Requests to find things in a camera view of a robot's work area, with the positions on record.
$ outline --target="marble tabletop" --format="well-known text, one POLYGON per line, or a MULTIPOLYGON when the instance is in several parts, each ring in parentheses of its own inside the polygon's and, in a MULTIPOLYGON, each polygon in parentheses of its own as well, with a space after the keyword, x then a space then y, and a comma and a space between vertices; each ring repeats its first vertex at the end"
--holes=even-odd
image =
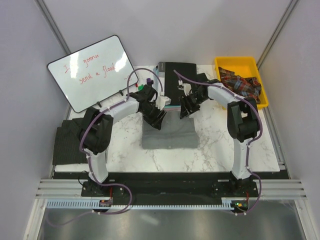
MULTIPOLYGON (((153 69, 154 66, 143 66, 153 69)), ((212 65, 198 65, 197 72, 205 73, 208 79, 216 78, 212 65)), ((138 71, 139 85, 147 78, 155 79, 148 71, 138 71)), ((101 102, 102 108, 123 99, 115 96, 101 102)), ((108 150, 107 169, 110 172, 229 172, 234 162, 234 142, 227 130, 227 111, 214 100, 202 103, 194 113, 195 131, 199 142, 195 149, 142 149, 142 115, 127 116, 113 125, 108 150)), ((85 112, 71 110, 69 119, 81 118, 85 112)), ((262 137, 252 144, 249 165, 256 172, 278 172, 279 165, 270 138, 265 116, 259 110, 263 126, 262 137)), ((56 172, 88 171, 88 164, 57 165, 56 172)))

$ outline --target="red handwritten text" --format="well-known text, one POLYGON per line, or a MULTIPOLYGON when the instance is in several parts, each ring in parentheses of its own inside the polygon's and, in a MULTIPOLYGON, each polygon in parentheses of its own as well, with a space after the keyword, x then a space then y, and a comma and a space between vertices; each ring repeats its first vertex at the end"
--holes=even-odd
POLYGON ((104 78, 106 78, 107 77, 107 72, 110 72, 110 71, 113 71, 113 70, 115 70, 115 66, 114 66, 114 63, 112 63, 112 66, 111 67, 106 67, 106 65, 104 65, 103 67, 102 67, 102 70, 104 71, 104 78))
POLYGON ((68 72, 68 70, 70 69, 69 67, 67 67, 67 65, 64 65, 66 71, 64 72, 65 74, 68 72))
POLYGON ((94 59, 97 59, 99 57, 99 55, 94 55, 94 56, 91 56, 87 59, 84 59, 83 62, 86 64, 86 68, 89 67, 89 62, 92 62, 94 59))
POLYGON ((85 83, 87 80, 89 79, 93 79, 94 77, 90 75, 90 73, 88 74, 88 76, 80 78, 79 81, 81 82, 80 84, 85 83))

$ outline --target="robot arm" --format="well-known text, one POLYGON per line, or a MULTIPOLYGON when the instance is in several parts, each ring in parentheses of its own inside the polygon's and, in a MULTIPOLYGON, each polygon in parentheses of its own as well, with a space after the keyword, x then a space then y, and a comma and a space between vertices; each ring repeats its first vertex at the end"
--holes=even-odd
MULTIPOLYGON (((113 124, 135 113, 142 113, 143 119, 152 127, 160 130, 161 123, 166 115, 163 107, 170 103, 165 96, 158 96, 151 84, 144 85, 141 91, 131 93, 126 102, 115 104, 115 107, 103 114, 89 130, 84 139, 83 148, 90 153, 91 168, 95 178, 102 183, 109 173, 107 170, 108 147, 111 140, 113 124)), ((90 107, 85 112, 80 131, 77 136, 81 140, 92 120, 100 113, 98 109, 90 107)), ((92 172, 89 177, 94 180, 92 172)))
MULTIPOLYGON (((208 80, 204 73, 198 75, 198 82, 223 86, 217 80, 208 80)), ((227 129, 234 141, 234 160, 231 173, 236 181, 249 178, 251 174, 246 167, 247 145, 252 138, 257 136, 257 132, 260 130, 255 113, 247 104, 221 88, 182 83, 182 81, 179 84, 180 89, 184 90, 184 95, 179 98, 181 119, 198 111, 200 104, 207 99, 216 100, 227 109, 227 129)), ((255 99, 246 98, 246 100, 257 109, 255 99)))

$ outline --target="red plaid fabric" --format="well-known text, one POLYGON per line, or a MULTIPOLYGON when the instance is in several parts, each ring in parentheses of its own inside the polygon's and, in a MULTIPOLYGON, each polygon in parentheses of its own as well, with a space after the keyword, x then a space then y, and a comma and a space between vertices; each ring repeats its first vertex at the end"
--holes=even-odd
POLYGON ((219 73, 221 82, 228 89, 240 96, 246 98, 252 97, 256 100, 257 104, 260 103, 259 95, 261 93, 261 84, 255 76, 244 78, 239 75, 235 75, 234 71, 229 71, 222 67, 219 67, 219 73))

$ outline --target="whiteboard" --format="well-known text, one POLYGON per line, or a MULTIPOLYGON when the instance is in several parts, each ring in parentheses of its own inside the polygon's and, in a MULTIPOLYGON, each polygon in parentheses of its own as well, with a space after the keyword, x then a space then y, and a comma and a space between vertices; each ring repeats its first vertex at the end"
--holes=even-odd
MULTIPOLYGON (((116 35, 53 61, 47 68, 76 113, 125 89, 134 70, 116 35)), ((129 85, 137 82, 133 74, 129 85)))
POLYGON ((290 0, 40 0, 73 52, 117 34, 134 66, 261 56, 290 0))

